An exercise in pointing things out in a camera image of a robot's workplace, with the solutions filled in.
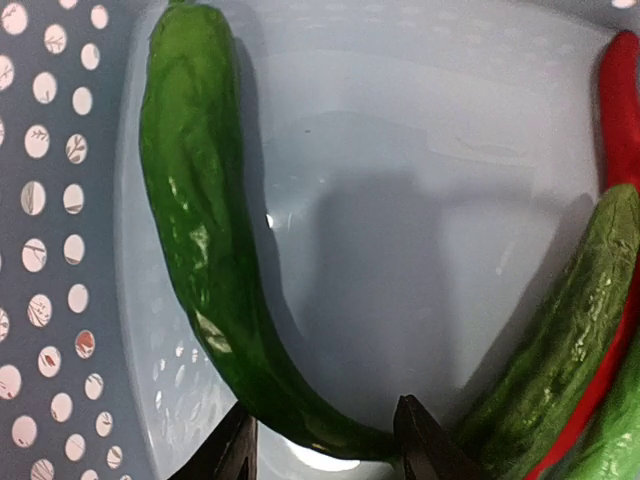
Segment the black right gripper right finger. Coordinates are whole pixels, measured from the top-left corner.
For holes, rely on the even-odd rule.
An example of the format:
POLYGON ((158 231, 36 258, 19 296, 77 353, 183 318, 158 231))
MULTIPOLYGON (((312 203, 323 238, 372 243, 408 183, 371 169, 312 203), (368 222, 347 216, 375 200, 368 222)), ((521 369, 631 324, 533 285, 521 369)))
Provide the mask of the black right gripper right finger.
POLYGON ((393 418, 405 479, 482 479, 483 471, 453 442, 414 395, 399 398, 393 418))

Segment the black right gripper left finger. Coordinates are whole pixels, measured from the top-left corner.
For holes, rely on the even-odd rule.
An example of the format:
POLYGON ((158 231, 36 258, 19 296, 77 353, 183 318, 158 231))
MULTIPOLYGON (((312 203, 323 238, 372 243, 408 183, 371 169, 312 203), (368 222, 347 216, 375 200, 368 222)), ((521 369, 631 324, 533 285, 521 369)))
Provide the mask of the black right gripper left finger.
POLYGON ((256 419, 236 402, 169 480, 255 480, 257 440, 256 419))

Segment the light blue plastic basket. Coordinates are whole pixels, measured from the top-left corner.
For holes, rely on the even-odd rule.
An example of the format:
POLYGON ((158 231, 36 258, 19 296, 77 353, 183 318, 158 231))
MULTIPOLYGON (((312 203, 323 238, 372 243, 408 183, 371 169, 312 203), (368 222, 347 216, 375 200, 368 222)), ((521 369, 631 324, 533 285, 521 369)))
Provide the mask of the light blue plastic basket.
MULTIPOLYGON (((161 1, 1 5, 1 475, 163 479, 234 397, 169 283, 137 136, 161 1)), ((307 381, 458 419, 604 180, 635 1, 223 1, 267 298, 307 381)))

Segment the dark green chili pepper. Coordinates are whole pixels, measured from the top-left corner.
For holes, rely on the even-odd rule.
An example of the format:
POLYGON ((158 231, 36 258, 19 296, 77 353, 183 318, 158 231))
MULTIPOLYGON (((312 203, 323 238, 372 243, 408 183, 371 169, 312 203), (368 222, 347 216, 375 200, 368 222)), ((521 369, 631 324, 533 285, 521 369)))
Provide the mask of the dark green chili pepper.
POLYGON ((138 145, 170 282, 226 385, 258 421, 341 460, 388 461, 391 434, 303 378, 269 311, 244 188, 239 72, 217 8, 170 2, 149 38, 138 145))

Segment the green cucumber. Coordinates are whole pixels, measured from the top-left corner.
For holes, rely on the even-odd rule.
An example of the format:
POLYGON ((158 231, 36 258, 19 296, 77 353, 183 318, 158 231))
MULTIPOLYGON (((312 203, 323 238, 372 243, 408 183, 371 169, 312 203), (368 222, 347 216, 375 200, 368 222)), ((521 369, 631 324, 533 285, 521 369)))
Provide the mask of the green cucumber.
POLYGON ((492 479, 523 479, 545 457, 611 345, 639 252, 639 194, 607 190, 498 380, 454 438, 492 479))

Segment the light green pepper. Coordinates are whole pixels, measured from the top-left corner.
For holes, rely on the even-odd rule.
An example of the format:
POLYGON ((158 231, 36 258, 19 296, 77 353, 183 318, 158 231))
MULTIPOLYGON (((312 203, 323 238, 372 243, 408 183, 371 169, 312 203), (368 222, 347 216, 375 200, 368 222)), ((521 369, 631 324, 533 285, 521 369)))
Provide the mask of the light green pepper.
POLYGON ((580 447, 555 479, 639 477, 639 340, 634 339, 580 447))

